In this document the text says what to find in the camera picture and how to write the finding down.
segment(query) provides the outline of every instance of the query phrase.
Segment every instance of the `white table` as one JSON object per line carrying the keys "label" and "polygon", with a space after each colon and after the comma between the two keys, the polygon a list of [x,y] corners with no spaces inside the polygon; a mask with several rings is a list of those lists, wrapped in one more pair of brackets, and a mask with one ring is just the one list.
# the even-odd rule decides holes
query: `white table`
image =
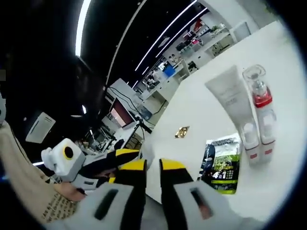
{"label": "white table", "polygon": [[[278,122],[276,146],[271,163],[258,168],[250,168],[243,153],[237,192],[225,196],[231,208],[244,217],[268,220],[278,210],[300,173],[307,127],[303,63],[279,22],[234,45],[180,84],[144,143],[154,155],[147,173],[147,195],[161,202],[160,158],[182,162],[196,180],[206,140],[236,132],[227,113],[204,83],[232,65],[237,65],[242,72],[254,64],[262,65],[267,72]],[[175,139],[178,128],[184,126],[190,126],[186,137]]]}

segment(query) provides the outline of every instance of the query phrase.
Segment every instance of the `small gold object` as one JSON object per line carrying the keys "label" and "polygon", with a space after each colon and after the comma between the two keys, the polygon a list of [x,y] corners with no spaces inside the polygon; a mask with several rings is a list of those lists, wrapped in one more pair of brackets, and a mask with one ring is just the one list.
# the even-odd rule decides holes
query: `small gold object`
{"label": "small gold object", "polygon": [[185,135],[187,134],[189,128],[190,128],[190,126],[180,127],[178,132],[175,134],[175,138],[184,138]]}

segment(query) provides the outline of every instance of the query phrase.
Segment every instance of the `snack package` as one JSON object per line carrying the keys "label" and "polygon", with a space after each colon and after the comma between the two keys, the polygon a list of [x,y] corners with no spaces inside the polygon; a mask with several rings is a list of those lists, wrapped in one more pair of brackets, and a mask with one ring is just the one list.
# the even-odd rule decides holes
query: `snack package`
{"label": "snack package", "polygon": [[221,194],[234,194],[239,176],[242,141],[238,133],[208,140],[198,180]]}

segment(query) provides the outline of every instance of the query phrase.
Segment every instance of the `red label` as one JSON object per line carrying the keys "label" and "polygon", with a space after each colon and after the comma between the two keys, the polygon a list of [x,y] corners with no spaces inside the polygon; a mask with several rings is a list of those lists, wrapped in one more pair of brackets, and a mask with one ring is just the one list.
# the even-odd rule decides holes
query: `red label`
{"label": "red label", "polygon": [[272,151],[273,151],[272,149],[266,150],[266,151],[264,152],[264,154],[265,154],[265,155],[270,154]]}
{"label": "red label", "polygon": [[254,159],[255,157],[257,157],[256,153],[250,156],[251,159]]}

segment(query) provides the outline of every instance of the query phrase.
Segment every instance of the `computer monitor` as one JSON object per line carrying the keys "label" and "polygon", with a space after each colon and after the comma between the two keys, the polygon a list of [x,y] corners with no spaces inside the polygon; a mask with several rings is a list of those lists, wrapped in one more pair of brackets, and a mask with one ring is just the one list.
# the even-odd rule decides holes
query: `computer monitor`
{"label": "computer monitor", "polygon": [[125,106],[117,98],[114,100],[110,108],[110,113],[122,128],[135,121]]}

